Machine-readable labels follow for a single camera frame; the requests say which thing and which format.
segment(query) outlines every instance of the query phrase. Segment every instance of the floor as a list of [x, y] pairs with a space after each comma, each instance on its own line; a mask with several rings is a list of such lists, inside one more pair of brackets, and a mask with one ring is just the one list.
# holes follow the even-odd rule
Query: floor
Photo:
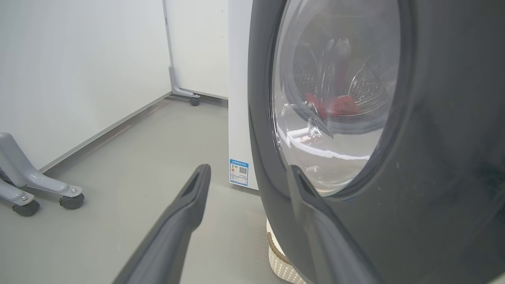
[[82, 186], [82, 208], [36, 194], [21, 217], [0, 205], [2, 283], [111, 283], [194, 168], [212, 167], [204, 219], [181, 283], [287, 283], [268, 263], [258, 192], [228, 182], [228, 111], [209, 99], [162, 100], [46, 174]]

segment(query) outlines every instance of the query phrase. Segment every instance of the sticker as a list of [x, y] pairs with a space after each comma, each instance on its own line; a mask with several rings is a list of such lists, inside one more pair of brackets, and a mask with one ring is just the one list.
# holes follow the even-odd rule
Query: sticker
[[230, 159], [230, 182], [247, 186], [249, 164]]

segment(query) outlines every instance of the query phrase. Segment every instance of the red cloth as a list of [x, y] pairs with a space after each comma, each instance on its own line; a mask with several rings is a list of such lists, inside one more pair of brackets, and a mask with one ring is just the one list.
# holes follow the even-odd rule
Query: red cloth
[[334, 98], [332, 102], [322, 103], [316, 96], [312, 93], [305, 93], [305, 99], [308, 102], [314, 104], [314, 107], [318, 111], [322, 119], [326, 119], [327, 115], [330, 116], [347, 116], [359, 114], [360, 111], [356, 106], [356, 102], [351, 96], [341, 96]]

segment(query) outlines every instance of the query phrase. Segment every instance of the white panel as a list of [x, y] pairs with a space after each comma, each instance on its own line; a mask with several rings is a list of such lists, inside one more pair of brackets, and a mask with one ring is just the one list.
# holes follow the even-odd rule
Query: white panel
[[258, 189], [249, 135], [247, 60], [253, 0], [229, 1], [228, 141], [230, 159], [249, 164], [247, 187]]
[[228, 97], [228, 0], [166, 0], [180, 88]]
[[0, 1], [0, 132], [38, 169], [171, 91], [162, 0]]

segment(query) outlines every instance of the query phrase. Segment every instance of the caster wheel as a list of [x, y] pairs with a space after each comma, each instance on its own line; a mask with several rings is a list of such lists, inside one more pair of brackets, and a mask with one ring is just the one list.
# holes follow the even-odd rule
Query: caster wheel
[[74, 210], [80, 208], [82, 206], [82, 202], [84, 201], [84, 194], [79, 194], [76, 197], [66, 197], [63, 196], [60, 198], [60, 205], [65, 209]]
[[198, 98], [190, 98], [189, 103], [191, 103], [192, 106], [196, 107], [200, 104], [200, 100]]
[[21, 216], [29, 217], [29, 216], [35, 214], [35, 212], [37, 212], [39, 207], [40, 207], [40, 204], [37, 201], [32, 200], [30, 203], [28, 203], [25, 206], [14, 205], [12, 207], [12, 210], [14, 210], [14, 212], [18, 213]]

